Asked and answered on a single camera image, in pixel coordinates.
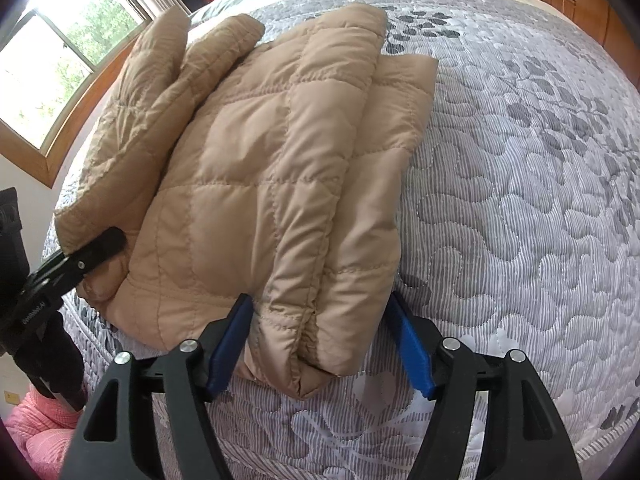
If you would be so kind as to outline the beige quilted long coat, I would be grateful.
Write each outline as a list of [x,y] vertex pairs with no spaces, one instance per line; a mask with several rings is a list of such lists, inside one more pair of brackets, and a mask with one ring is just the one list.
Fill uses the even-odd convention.
[[378,330],[438,63],[385,54],[386,13],[362,3],[271,41],[246,14],[189,28],[171,9],[138,38],[54,215],[58,244],[124,232],[77,292],[157,350],[250,296],[238,372],[303,399],[357,373]]

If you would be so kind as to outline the wooden wardrobe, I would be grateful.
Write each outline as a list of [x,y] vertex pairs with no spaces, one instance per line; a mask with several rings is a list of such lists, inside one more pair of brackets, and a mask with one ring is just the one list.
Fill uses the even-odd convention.
[[574,23],[596,40],[639,88],[639,47],[608,0],[576,0]]

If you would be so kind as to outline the large wooden frame window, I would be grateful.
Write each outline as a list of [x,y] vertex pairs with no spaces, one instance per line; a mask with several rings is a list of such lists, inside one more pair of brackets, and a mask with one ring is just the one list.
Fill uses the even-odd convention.
[[151,21],[138,0],[14,0],[1,19],[1,154],[53,185],[88,114]]

